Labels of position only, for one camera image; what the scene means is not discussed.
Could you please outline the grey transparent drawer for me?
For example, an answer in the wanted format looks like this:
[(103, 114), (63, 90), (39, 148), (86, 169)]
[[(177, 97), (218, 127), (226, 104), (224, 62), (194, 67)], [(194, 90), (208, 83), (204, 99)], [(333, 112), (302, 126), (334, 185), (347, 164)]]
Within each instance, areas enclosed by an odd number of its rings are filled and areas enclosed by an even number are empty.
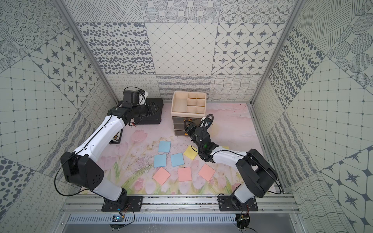
[(175, 124), (183, 124), (185, 121), (192, 121), (195, 124), (199, 124), (202, 119), (201, 118), (195, 118), (195, 117), (173, 116), (172, 120), (173, 120), (173, 123), (175, 123)]

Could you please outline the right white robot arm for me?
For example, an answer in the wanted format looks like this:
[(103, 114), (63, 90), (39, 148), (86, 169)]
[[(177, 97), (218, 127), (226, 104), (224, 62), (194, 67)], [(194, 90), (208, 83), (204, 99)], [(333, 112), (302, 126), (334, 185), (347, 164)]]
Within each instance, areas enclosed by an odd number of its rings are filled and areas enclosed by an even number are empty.
[(277, 172), (256, 149), (234, 151), (212, 142), (208, 128), (211, 123), (199, 125), (185, 121), (184, 128), (191, 141), (196, 144), (198, 155), (208, 163), (217, 163), (237, 169), (243, 184), (230, 195), (232, 204), (242, 207), (254, 197), (262, 198), (277, 181)]

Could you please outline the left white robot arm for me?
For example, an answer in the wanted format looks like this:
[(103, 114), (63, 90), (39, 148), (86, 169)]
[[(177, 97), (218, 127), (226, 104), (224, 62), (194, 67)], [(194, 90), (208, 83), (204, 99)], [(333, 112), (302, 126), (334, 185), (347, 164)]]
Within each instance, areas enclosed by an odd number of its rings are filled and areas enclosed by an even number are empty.
[(73, 152), (64, 152), (61, 156), (61, 168), (67, 182), (102, 196), (107, 203), (117, 209), (125, 208), (127, 192), (105, 178), (104, 170), (98, 165), (105, 147), (131, 120), (156, 114), (159, 106), (151, 102), (140, 106), (115, 106), (108, 111), (98, 129)]

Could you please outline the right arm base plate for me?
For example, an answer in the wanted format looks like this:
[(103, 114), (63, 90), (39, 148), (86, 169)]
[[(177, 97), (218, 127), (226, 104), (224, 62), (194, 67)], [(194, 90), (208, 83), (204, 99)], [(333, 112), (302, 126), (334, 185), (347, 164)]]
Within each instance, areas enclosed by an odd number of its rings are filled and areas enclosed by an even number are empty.
[(219, 210), (221, 212), (229, 211), (258, 211), (258, 206), (255, 197), (249, 199), (245, 203), (241, 203), (235, 196), (226, 196), (219, 194), (217, 196)]

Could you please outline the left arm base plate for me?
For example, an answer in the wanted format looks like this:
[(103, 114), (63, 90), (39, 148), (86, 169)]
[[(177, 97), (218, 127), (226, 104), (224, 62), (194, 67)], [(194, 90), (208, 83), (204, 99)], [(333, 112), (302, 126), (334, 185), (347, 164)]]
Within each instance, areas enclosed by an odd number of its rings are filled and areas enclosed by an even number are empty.
[(139, 212), (142, 207), (143, 196), (121, 196), (118, 201), (104, 198), (102, 212), (134, 211)]

